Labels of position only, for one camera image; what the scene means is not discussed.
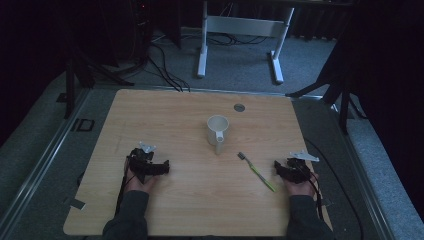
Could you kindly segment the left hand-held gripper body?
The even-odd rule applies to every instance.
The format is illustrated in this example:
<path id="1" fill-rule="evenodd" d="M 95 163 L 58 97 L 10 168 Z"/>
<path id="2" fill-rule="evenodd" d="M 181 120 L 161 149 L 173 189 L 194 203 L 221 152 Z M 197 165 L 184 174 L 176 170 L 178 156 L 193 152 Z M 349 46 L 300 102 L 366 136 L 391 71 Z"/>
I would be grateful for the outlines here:
<path id="1" fill-rule="evenodd" d="M 148 145 L 140 142 L 139 147 L 133 149 L 128 156 L 130 170 L 141 183 L 145 181 L 146 176 L 156 176 L 160 174 L 159 165 L 153 163 L 155 150 L 155 145 Z"/>

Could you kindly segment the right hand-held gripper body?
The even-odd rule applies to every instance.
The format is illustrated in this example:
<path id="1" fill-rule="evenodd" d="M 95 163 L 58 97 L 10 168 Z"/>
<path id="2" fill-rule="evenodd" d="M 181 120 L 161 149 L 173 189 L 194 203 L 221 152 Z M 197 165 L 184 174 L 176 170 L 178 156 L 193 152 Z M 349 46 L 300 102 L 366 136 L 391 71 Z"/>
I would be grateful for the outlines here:
<path id="1" fill-rule="evenodd" d="M 308 181 L 311 178 L 311 170 L 306 165 L 307 161 L 319 162 L 320 159 L 304 150 L 291 152 L 290 158 L 286 161 L 283 178 L 296 184 Z"/>

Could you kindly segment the green toothbrush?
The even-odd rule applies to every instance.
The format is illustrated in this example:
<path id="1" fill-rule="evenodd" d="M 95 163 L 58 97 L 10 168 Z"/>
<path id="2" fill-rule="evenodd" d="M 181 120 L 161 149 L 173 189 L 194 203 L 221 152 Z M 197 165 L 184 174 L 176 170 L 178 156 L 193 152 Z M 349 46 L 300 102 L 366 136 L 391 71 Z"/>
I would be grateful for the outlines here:
<path id="1" fill-rule="evenodd" d="M 262 174 L 258 171 L 258 169 L 254 166 L 254 164 L 247 158 L 247 156 L 244 154 L 244 153 L 242 153 L 242 152 L 239 152 L 238 154 L 237 154 L 237 156 L 238 156 L 238 158 L 239 159 L 241 159 L 241 160 L 244 160 L 247 164 L 248 164 L 248 166 L 249 166 L 249 168 L 253 171 L 253 173 L 260 179 L 260 181 L 269 189 L 269 190 L 271 190 L 272 192 L 276 192 L 276 189 L 275 189 L 275 187 L 267 180 L 267 179 L 265 179 L 263 176 L 262 176 Z"/>

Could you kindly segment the white cup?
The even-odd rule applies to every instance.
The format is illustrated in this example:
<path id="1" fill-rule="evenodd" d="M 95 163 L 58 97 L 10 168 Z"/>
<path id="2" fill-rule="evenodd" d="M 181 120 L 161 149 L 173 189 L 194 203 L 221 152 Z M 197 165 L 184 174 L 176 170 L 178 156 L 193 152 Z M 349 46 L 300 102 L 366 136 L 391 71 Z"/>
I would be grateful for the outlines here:
<path id="1" fill-rule="evenodd" d="M 215 147 L 215 153 L 222 152 L 224 141 L 229 129 L 229 121 L 225 116 L 213 115 L 207 121 L 208 143 Z"/>

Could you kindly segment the person's right hand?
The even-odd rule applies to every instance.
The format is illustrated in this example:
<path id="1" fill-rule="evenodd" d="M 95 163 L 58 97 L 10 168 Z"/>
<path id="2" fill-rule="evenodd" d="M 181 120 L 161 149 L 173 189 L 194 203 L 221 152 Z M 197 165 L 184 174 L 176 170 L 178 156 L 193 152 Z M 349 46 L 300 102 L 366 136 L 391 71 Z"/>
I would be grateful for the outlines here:
<path id="1" fill-rule="evenodd" d="M 317 182 L 319 175 L 316 173 L 311 174 L 309 181 L 302 183 L 293 183 L 286 179 L 283 180 L 289 196 L 309 196 L 314 197 L 316 194 L 315 183 Z"/>

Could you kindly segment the person's left hand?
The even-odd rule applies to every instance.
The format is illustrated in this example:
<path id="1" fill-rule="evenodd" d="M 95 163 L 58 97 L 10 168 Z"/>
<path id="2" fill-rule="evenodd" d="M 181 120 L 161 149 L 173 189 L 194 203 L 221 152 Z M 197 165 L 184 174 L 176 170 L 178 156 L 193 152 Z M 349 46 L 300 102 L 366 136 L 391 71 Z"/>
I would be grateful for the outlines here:
<path id="1" fill-rule="evenodd" d="M 153 176 L 145 183 L 142 183 L 138 177 L 130 169 L 128 169 L 126 172 L 124 192 L 141 191 L 150 193 L 158 180 L 158 176 Z"/>

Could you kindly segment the grey tape strip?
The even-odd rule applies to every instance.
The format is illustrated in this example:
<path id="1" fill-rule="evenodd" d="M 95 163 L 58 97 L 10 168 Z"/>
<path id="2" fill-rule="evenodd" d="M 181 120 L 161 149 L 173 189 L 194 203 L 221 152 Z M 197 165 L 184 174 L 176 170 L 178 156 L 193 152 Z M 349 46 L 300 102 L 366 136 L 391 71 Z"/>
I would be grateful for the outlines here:
<path id="1" fill-rule="evenodd" d="M 63 203 L 65 205 L 68 205 L 70 207 L 76 208 L 78 210 L 83 210 L 86 204 L 78 199 L 75 198 L 65 198 L 63 200 Z"/>

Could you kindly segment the black tripod stand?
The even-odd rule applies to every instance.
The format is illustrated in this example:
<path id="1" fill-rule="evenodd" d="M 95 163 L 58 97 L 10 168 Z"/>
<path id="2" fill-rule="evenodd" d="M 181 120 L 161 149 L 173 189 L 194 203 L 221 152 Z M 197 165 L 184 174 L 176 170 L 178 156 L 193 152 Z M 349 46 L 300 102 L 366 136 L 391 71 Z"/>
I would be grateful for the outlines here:
<path id="1" fill-rule="evenodd" d="M 317 80 L 303 89 L 287 93 L 287 97 L 300 98 L 324 85 L 328 85 L 322 100 L 325 104 L 333 104 L 341 98 L 338 125 L 344 134 L 347 131 L 347 117 L 349 104 L 352 102 L 350 94 L 353 88 L 353 66 L 356 60 L 355 48 L 348 44 L 337 42 L 327 61 L 319 73 Z"/>
<path id="2" fill-rule="evenodd" d="M 83 88 L 92 88 L 95 84 L 91 74 L 91 68 L 97 70 L 101 75 L 123 86 L 133 86 L 133 83 L 123 80 L 105 67 L 97 64 L 79 48 L 70 52 L 70 59 L 66 63 L 66 112 L 68 119 L 75 109 L 75 79 L 78 79 Z"/>

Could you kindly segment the dark computer tower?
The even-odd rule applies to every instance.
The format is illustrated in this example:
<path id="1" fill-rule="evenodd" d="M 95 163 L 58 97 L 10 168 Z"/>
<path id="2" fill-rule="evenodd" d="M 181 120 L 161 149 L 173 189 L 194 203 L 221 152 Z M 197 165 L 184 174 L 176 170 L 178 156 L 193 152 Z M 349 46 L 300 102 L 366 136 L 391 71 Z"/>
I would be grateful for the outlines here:
<path id="1" fill-rule="evenodd" d="M 140 64 L 144 64 L 147 60 L 148 49 L 153 34 L 152 1 L 130 1 L 134 22 L 134 41 L 132 56 L 136 58 Z"/>

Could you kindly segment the metal floor rail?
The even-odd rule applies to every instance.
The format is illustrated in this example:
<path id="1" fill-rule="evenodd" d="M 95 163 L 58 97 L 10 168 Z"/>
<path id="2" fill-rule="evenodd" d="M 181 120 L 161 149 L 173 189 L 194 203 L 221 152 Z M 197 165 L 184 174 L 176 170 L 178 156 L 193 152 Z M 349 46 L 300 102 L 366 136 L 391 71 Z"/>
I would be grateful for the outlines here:
<path id="1" fill-rule="evenodd" d="M 54 135 L 44 148 L 41 150 L 30 149 L 31 154 L 26 154 L 26 157 L 32 160 L 31 168 L 10 206 L 0 218 L 0 240 L 8 240 L 13 232 L 50 165 L 53 163 L 65 138 L 77 121 L 77 116 L 84 107 L 89 94 L 89 89 L 82 89 L 76 98 L 75 106 L 70 112 L 65 112 L 63 117 L 60 118 L 60 124 L 54 128 Z"/>
<path id="2" fill-rule="evenodd" d="M 392 189 L 400 186 L 398 176 L 387 153 L 368 120 L 348 119 L 341 123 L 350 110 L 339 101 L 325 103 L 335 126 L 340 143 L 347 154 L 352 174 L 367 212 L 380 240 L 396 240 L 393 219 L 389 215 Z"/>

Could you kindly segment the white desk frame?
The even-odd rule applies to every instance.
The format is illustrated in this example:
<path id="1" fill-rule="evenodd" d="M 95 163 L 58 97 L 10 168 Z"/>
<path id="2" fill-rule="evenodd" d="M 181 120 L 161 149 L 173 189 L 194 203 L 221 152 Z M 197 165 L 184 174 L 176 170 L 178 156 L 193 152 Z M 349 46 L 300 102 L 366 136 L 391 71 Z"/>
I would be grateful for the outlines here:
<path id="1" fill-rule="evenodd" d="M 270 63 L 276 83 L 282 84 L 284 82 L 279 58 L 295 10 L 294 7 L 288 8 L 283 20 L 263 20 L 210 15 L 208 13 L 208 0 L 203 0 L 202 10 L 201 48 L 197 67 L 197 76 L 199 78 L 203 78 L 206 74 L 208 34 L 223 33 L 277 39 L 276 48 L 269 53 Z"/>

